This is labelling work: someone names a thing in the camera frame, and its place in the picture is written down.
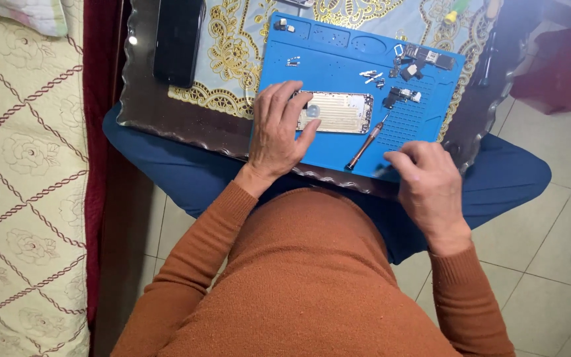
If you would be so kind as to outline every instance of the blue silicone repair mat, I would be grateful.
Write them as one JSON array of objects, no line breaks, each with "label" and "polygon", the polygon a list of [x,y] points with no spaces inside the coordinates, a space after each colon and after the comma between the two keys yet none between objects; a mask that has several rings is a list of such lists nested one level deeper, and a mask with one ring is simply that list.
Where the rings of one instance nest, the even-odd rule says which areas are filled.
[{"label": "blue silicone repair mat", "polygon": [[[274,23],[279,19],[287,19],[287,24],[294,26],[294,32],[276,29]],[[422,79],[389,78],[396,56],[394,46],[398,44],[404,47],[406,42],[277,12],[272,15],[259,89],[294,79],[303,81],[302,89],[308,91],[369,93],[374,96],[369,131],[385,117],[388,110],[383,107],[383,101],[392,86],[421,92],[420,103],[398,101],[394,104],[383,131],[352,171],[373,177],[376,170],[388,166],[383,159],[385,151],[398,150],[411,140],[437,140],[465,60],[462,55],[431,48],[434,52],[452,56],[456,62],[453,69],[426,64],[421,70]],[[287,60],[296,56],[301,57],[296,60],[300,62],[298,67],[287,67]],[[373,82],[365,84],[367,78],[359,73],[367,70],[383,73],[386,83],[382,90]],[[361,148],[368,134],[317,132],[302,162],[347,171],[345,165]],[[394,180],[393,177],[384,175],[380,179]]]}]

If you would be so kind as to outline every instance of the sweater sleeve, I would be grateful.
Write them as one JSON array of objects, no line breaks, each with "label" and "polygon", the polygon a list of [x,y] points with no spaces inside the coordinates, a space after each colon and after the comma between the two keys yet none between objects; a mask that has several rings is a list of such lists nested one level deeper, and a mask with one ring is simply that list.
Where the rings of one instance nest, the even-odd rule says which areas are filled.
[{"label": "sweater sleeve", "polygon": [[451,257],[431,256],[440,330],[464,356],[514,357],[506,324],[471,246]]},{"label": "sweater sleeve", "polygon": [[257,204],[231,182],[173,247],[119,337],[112,357],[155,356],[206,295],[242,224]]}]

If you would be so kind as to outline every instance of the tile floor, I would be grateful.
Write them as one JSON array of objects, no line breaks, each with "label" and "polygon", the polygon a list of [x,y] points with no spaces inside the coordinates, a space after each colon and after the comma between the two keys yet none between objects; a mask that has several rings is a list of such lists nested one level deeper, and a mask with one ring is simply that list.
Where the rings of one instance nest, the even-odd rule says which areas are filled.
[{"label": "tile floor", "polygon": [[[531,37],[558,29],[543,22]],[[519,73],[534,67],[537,50],[530,46]],[[474,231],[482,267],[518,356],[571,357],[571,113],[545,116],[510,97],[491,132],[548,162],[553,178],[540,197]],[[194,222],[159,189],[153,202],[141,288]],[[401,289],[435,321],[426,253],[394,271]]]}]

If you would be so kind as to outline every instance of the black smartphone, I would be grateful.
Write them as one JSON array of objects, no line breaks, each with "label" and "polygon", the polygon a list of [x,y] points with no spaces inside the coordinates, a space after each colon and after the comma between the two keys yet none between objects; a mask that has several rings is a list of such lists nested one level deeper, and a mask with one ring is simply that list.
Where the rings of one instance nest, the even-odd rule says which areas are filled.
[{"label": "black smartphone", "polygon": [[191,88],[204,16],[204,0],[160,0],[155,37],[154,77]]}]

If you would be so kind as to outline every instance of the orange sweater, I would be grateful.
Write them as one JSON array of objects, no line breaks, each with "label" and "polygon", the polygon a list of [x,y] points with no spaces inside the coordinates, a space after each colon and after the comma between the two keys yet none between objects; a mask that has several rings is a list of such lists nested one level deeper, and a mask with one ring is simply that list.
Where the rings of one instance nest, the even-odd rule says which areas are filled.
[{"label": "orange sweater", "polygon": [[112,356],[514,356],[474,248],[431,256],[440,331],[398,289],[353,202],[298,189],[249,217],[255,205],[228,185],[145,288]]}]

